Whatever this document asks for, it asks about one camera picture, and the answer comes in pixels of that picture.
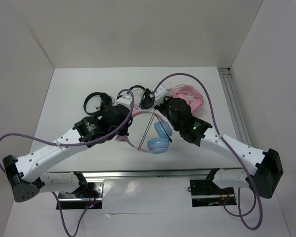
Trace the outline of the pink blue cat-ear headphones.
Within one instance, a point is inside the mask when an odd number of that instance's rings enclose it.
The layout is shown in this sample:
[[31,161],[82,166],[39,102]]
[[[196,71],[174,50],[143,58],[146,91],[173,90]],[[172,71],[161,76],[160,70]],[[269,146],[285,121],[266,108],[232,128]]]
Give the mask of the pink blue cat-ear headphones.
[[132,118],[135,119],[141,115],[150,115],[150,120],[139,142],[133,143],[129,135],[117,136],[115,141],[128,144],[131,148],[143,153],[162,154],[168,151],[173,135],[169,123],[161,115],[152,111],[136,110],[132,113]]

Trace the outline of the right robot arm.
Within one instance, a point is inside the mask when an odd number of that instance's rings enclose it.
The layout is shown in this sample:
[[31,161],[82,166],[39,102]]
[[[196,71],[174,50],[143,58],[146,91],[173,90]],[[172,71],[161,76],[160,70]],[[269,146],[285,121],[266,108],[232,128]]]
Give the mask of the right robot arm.
[[206,177],[206,190],[212,194],[224,188],[248,188],[261,198],[272,198],[284,173],[279,153],[256,149],[225,134],[192,115],[181,98],[166,96],[154,108],[166,117],[173,129],[188,143],[209,149],[238,163],[242,169],[214,168]]

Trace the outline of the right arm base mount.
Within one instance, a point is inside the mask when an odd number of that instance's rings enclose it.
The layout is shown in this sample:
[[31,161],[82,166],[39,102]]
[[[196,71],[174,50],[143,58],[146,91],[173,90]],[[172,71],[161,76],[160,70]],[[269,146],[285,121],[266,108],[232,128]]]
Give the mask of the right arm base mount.
[[221,189],[207,180],[190,180],[190,186],[187,190],[191,193],[193,207],[237,204],[233,188]]

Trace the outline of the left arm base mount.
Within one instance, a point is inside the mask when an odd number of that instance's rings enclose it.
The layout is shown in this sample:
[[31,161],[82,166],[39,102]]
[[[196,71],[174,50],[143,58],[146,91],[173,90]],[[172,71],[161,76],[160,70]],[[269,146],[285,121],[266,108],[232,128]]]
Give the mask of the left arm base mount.
[[75,194],[59,192],[58,200],[63,210],[102,209],[104,180],[98,179],[88,183],[89,189],[76,197]]

